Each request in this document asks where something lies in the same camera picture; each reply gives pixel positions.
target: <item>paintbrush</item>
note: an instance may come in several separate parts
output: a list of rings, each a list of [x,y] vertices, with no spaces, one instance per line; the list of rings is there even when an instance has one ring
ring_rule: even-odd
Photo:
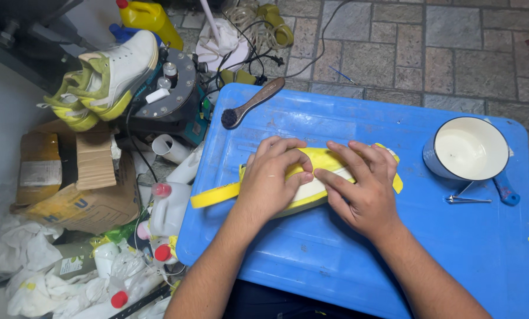
[[[344,78],[348,79],[349,81],[351,81],[351,83],[355,84],[355,85],[358,85],[357,83],[355,83],[352,79],[348,78],[345,74],[339,72],[338,70],[334,69],[331,65],[328,65],[330,68],[332,68],[333,71],[336,71],[337,73],[339,73],[341,76],[343,76]]]
[[[273,95],[284,87],[284,83],[284,78],[275,78],[258,91],[247,103],[237,108],[228,108],[223,111],[223,114],[221,114],[223,127],[229,129],[237,127],[249,110],[272,98]]]

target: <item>blue plastic table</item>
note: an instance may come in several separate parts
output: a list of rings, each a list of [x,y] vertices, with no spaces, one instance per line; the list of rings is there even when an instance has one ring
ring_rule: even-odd
[[[234,83],[221,90],[192,194],[238,181],[239,164],[275,134],[299,137],[309,147],[325,147],[328,140],[382,143],[401,159],[398,214],[424,248],[494,318],[529,318],[529,155],[522,125],[474,115],[490,119],[514,151],[507,174],[520,203],[502,204],[488,180],[463,194],[492,203],[448,204],[444,198],[466,183],[431,173],[422,148],[443,122],[468,114],[282,90],[238,128],[223,128],[223,110],[259,89]],[[177,245],[182,263],[196,261],[233,203],[188,207]],[[270,221],[247,250],[238,278],[380,317],[410,317],[382,258],[328,204]]]

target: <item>person's left hand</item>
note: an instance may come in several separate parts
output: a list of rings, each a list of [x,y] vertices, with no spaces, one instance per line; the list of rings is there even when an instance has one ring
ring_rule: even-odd
[[[257,152],[247,160],[239,197],[229,215],[242,218],[249,225],[262,227],[286,208],[298,187],[314,179],[310,158],[297,149],[304,147],[306,142],[296,138],[272,136],[263,140]],[[304,171],[285,181],[286,168],[294,163],[302,164]]]

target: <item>hand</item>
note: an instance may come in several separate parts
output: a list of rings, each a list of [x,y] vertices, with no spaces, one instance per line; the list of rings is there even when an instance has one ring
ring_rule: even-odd
[[[329,141],[327,147],[346,161],[357,180],[353,184],[330,171],[314,171],[314,175],[326,185],[327,201],[334,211],[373,243],[390,236],[397,226],[402,225],[394,202],[393,179],[397,166],[394,157],[375,144],[369,147],[356,141],[350,141],[349,148]],[[356,152],[360,152],[369,164]]]
[[[239,197],[229,215],[245,218],[245,222],[262,227],[286,208],[298,187],[314,179],[310,158],[297,149],[304,147],[306,142],[299,139],[272,136],[263,140],[257,152],[247,160]],[[285,181],[286,168],[294,163],[302,164],[304,171]]]

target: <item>masking tape roll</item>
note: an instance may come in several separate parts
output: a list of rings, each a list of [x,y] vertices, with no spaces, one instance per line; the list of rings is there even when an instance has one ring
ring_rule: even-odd
[[[201,192],[190,198],[193,208],[207,207],[239,195],[240,182],[235,182]]]

